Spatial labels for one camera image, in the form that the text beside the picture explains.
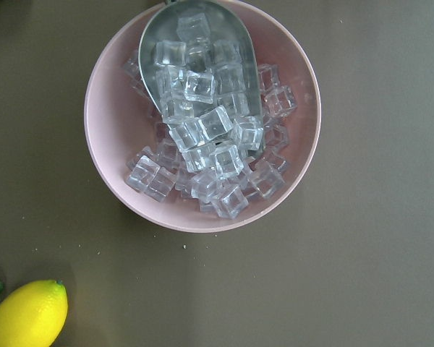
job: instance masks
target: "metal scoop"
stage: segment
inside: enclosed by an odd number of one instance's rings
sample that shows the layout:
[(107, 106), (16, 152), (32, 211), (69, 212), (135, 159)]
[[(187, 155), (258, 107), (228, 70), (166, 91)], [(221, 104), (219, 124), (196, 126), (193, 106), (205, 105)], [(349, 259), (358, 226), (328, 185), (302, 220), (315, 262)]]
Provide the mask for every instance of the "metal scoop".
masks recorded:
[(153, 61), (153, 53), (156, 43), (162, 40), (180, 40), (176, 27), (178, 18), (185, 13), (202, 12), (207, 17), (211, 40), (235, 40), (239, 43), (239, 52), (242, 57), (244, 83), (246, 84), (247, 102), (251, 116), (258, 116), (262, 120), (262, 105), (260, 101), (259, 79), (254, 47), (247, 28), (240, 18), (233, 12), (209, 0), (183, 0), (167, 1), (167, 6), (154, 15), (146, 25), (140, 39), (138, 61), (140, 73), (146, 90), (150, 94), (157, 109), (159, 99), (156, 87), (156, 66)]

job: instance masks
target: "bowl rim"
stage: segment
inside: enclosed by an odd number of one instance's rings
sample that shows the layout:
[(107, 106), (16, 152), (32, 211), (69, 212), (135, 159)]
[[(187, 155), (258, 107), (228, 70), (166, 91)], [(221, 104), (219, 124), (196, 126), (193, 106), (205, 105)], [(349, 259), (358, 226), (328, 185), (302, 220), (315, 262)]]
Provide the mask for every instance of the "bowl rim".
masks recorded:
[(266, 18), (270, 22), (272, 22), (296, 46), (297, 50), (299, 51), (299, 53), (301, 54), (302, 58), (304, 59), (304, 62), (307, 65), (307, 68), (309, 70), (310, 76), (312, 77), (313, 87), (315, 89), (315, 99), (316, 99), (316, 107), (317, 107), (317, 112), (316, 112), (317, 124), (316, 124), (316, 127), (315, 127), (315, 135), (313, 137), (312, 147), (310, 148), (310, 152), (309, 152), (309, 155), (307, 157), (307, 160), (305, 161), (304, 165), (302, 166), (302, 169), (299, 172), (299, 175), (296, 177), (296, 179), (294, 180), (294, 182), (288, 187), (288, 189), (276, 201), (274, 201), (272, 204), (270, 204), (270, 206), (268, 206), (264, 210), (260, 211), (259, 213), (256, 213), (256, 214), (252, 215), (251, 217), (248, 217), (248, 218), (246, 218), (244, 220), (241, 220), (241, 221), (238, 221), (236, 223), (226, 224), (225, 226), (214, 226), (212, 228), (204, 228), (203, 229), (203, 228), (190, 228), (190, 227), (183, 227), (183, 226), (172, 225), (170, 223), (164, 223), (161, 220), (157, 220), (155, 218), (152, 218), (152, 217), (144, 214), (141, 210), (138, 210), (135, 206), (133, 206), (132, 204), (130, 204), (128, 201), (126, 201), (115, 190), (115, 188), (110, 184), (109, 180), (106, 178), (105, 174), (103, 173), (103, 171), (101, 170), (100, 166), (98, 165), (98, 162), (95, 159), (95, 153), (94, 153), (93, 148), (92, 148), (92, 146), (90, 144), (90, 134), (89, 134), (89, 130), (88, 130), (88, 101), (89, 101), (89, 98), (90, 98), (90, 91), (92, 89), (92, 84), (93, 84), (93, 80), (95, 78), (95, 75), (98, 73), (98, 69), (99, 69), (99, 67), (101, 65), (101, 61), (104, 59), (104, 56), (108, 53), (108, 50), (110, 49), (110, 47), (112, 47), (114, 45), (114, 43), (117, 41), (118, 37), (121, 36), (121, 35), (123, 35), (124, 32), (127, 31), (129, 29), (129, 27), (131, 27), (134, 23), (136, 23), (136, 21), (138, 21), (140, 18), (148, 16), (149, 14), (151, 14), (151, 12), (157, 12), (161, 7), (164, 7), (165, 6), (164, 3), (156, 4), (155, 6), (150, 7), (149, 9), (146, 9), (145, 11), (139, 13), (137, 16), (133, 17), (128, 23), (126, 23), (124, 26), (122, 26), (121, 29), (119, 29), (119, 31), (112, 37), (112, 39), (108, 42), (108, 44), (102, 50), (100, 56), (97, 59), (97, 62), (95, 63), (95, 66), (93, 67), (93, 70), (92, 70), (92, 72), (90, 74), (90, 79), (88, 80), (87, 90), (86, 90), (86, 93), (85, 93), (85, 103), (84, 103), (85, 139), (87, 141), (87, 145), (88, 145), (88, 149), (89, 149), (89, 152), (90, 152), (90, 156), (92, 158), (92, 162), (94, 163), (94, 165), (95, 165), (98, 173), (100, 174), (100, 176), (103, 179), (103, 181), (106, 184), (106, 186), (108, 186), (108, 188), (111, 190), (111, 192), (114, 193), (114, 195), (120, 201), (122, 201), (122, 203), (124, 205), (126, 205), (130, 210), (132, 210), (133, 212), (137, 213), (141, 217), (149, 220), (152, 223), (158, 224), (160, 226), (163, 226), (165, 228), (169, 228), (169, 229), (172, 229), (172, 230), (185, 231), (185, 232), (197, 233), (197, 234), (206, 234), (206, 233), (214, 233), (214, 232), (219, 232), (219, 231), (227, 231), (227, 230), (239, 228), (241, 226), (245, 226), (246, 224), (249, 224), (249, 223), (253, 222), (254, 220), (262, 218), (264, 215), (268, 214), (270, 211), (272, 211), (277, 206), (279, 206), (293, 192), (293, 190), (301, 182), (302, 178), (304, 177), (305, 173), (307, 172), (307, 169), (309, 168), (309, 166), (310, 166), (310, 164), (312, 162), (313, 156), (315, 154), (315, 151), (316, 151), (316, 148), (317, 148), (317, 145), (318, 145), (318, 139), (320, 137), (320, 128), (321, 128), (320, 88), (318, 86), (317, 77), (315, 75), (315, 71), (314, 71), (314, 69), (312, 67), (312, 64), (310, 63), (310, 60), (308, 59), (307, 54), (305, 53), (304, 49), (301, 47), (301, 45), (299, 44), (299, 42), (297, 41), (297, 39), (278, 20), (276, 20), (275, 18), (273, 18), (272, 16), (270, 16), (269, 14), (267, 14), (266, 12), (264, 12), (263, 10), (258, 9), (257, 7), (255, 7), (253, 5), (244, 3), (243, 1), (232, 1), (232, 0), (220, 0), (219, 2), (227, 3), (227, 4), (230, 4), (230, 3), (236, 4), (236, 2), (237, 2), (237, 6), (245, 7), (245, 8), (247, 8), (248, 10), (250, 10), (252, 12), (257, 12), (259, 15), (261, 15), (264, 18)]

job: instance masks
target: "scoop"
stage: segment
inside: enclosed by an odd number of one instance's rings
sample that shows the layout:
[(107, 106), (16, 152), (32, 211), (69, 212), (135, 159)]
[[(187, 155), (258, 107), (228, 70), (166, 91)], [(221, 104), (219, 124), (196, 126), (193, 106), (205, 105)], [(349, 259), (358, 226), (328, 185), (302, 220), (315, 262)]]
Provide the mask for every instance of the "scoop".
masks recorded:
[(262, 105), (254, 47), (247, 28), (240, 18), (226, 7), (210, 0), (168, 0), (166, 3), (167, 5), (156, 13), (146, 25), (138, 49), (138, 62), (142, 80), (156, 108), (159, 109), (160, 99), (156, 88), (156, 66), (153, 61), (156, 43), (162, 40), (179, 41), (179, 36), (176, 33), (178, 18), (185, 15), (185, 13), (201, 12), (205, 14), (208, 20), (211, 40), (226, 39), (235, 40), (239, 43), (250, 115), (258, 116), (262, 120)]

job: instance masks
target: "pink bowl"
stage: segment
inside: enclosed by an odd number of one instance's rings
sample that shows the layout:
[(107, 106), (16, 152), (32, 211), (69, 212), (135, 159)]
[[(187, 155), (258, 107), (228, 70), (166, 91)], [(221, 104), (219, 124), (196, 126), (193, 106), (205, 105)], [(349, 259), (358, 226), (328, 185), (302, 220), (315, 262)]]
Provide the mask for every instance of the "pink bowl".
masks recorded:
[(85, 96), (85, 135), (98, 172), (109, 189), (138, 215), (167, 228), (213, 233), (246, 225), (278, 206), (298, 185), (312, 160), (320, 134), (320, 93), (312, 66), (296, 39), (274, 18), (240, 1), (220, 1), (235, 12), (250, 32), (258, 63), (278, 64), (280, 80), (291, 86), (297, 110), (286, 120), (290, 145), (281, 154), (291, 163), (286, 185), (269, 200), (251, 202), (234, 220), (201, 213), (196, 201), (172, 194), (159, 203), (124, 183), (126, 162), (155, 140), (151, 123), (142, 116), (148, 107), (129, 86), (122, 64), (138, 47), (156, 5), (128, 22), (100, 55)]

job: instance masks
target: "lemon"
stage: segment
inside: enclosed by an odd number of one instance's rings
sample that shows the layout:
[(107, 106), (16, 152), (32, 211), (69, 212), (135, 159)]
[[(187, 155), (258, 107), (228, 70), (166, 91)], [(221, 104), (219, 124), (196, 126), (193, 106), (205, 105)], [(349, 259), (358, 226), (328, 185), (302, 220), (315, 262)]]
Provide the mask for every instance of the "lemon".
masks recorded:
[(61, 282), (37, 280), (19, 287), (0, 304), (0, 347), (49, 347), (66, 315)]

